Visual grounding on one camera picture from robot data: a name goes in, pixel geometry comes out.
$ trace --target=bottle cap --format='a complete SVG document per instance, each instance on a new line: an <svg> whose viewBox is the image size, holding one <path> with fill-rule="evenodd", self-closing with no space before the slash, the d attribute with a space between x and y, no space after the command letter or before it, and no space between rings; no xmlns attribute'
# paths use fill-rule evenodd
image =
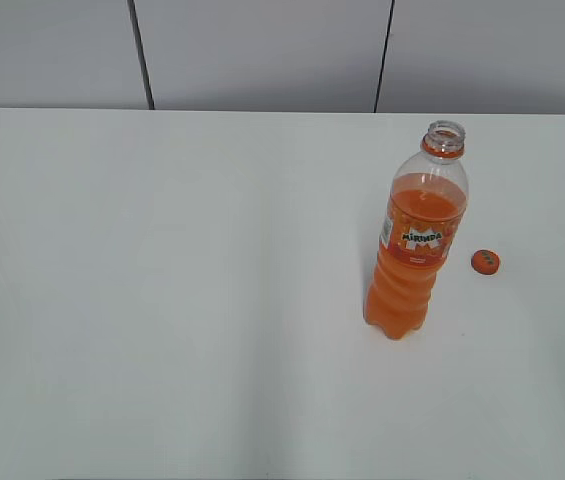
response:
<svg viewBox="0 0 565 480"><path fill-rule="evenodd" d="M482 275L493 275L500 268L500 257L491 250L478 250L471 257L471 266Z"/></svg>

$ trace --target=plastic bottle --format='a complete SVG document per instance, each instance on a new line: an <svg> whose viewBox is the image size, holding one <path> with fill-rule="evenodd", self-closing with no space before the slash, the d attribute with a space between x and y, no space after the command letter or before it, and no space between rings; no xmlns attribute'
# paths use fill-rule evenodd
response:
<svg viewBox="0 0 565 480"><path fill-rule="evenodd" d="M394 340L424 323L431 289L467 205L464 129L437 121L393 179L365 318Z"/></svg>

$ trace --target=bottle mouth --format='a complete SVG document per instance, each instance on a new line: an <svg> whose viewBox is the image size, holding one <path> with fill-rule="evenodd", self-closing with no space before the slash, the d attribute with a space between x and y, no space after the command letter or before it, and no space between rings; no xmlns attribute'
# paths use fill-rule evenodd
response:
<svg viewBox="0 0 565 480"><path fill-rule="evenodd" d="M459 123L438 120L429 126L422 139L422 149L441 158L458 158L464 153L466 133Z"/></svg>

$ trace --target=bottle neck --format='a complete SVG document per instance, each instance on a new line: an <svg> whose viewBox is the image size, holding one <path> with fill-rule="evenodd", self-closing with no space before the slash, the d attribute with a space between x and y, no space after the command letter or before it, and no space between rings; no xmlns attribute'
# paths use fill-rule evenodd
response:
<svg viewBox="0 0 565 480"><path fill-rule="evenodd" d="M462 149L462 151L459 152L459 155L458 154L453 156L444 155L443 152L439 152L431 148L427 148L427 146L424 143L424 140L422 140L421 150L422 153L426 155L426 157L431 162L437 163L438 165L451 165L457 162L460 159L460 157L462 157L462 155L464 154L464 149Z"/></svg>
<svg viewBox="0 0 565 480"><path fill-rule="evenodd" d="M464 129L448 120L439 120L429 126L422 139L422 151L437 159L436 163L451 163L464 154Z"/></svg>

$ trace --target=bottle label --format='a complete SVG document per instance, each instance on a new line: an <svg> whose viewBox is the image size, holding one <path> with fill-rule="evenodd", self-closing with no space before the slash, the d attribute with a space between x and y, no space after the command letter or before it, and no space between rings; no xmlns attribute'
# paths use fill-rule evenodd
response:
<svg viewBox="0 0 565 480"><path fill-rule="evenodd" d="M389 200L380 242L396 259L413 266L441 265L462 220L429 221L413 217Z"/></svg>

